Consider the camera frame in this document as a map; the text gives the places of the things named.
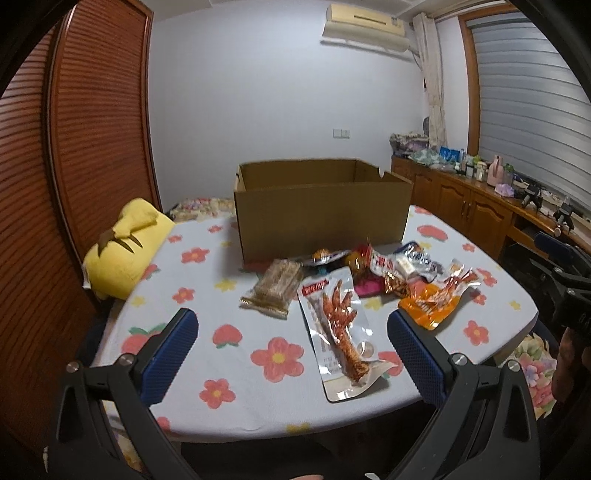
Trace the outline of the person's hand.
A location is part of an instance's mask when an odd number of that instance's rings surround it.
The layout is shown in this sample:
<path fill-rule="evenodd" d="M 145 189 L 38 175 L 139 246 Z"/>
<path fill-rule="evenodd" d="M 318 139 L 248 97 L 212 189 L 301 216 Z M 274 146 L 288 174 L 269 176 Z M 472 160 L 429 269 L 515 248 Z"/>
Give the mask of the person's hand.
<path fill-rule="evenodd" d="M 556 369 L 552 377 L 552 394 L 564 403 L 573 391 L 575 381 L 582 379 L 582 370 L 590 370 L 590 340 L 567 327 L 562 335 Z"/>

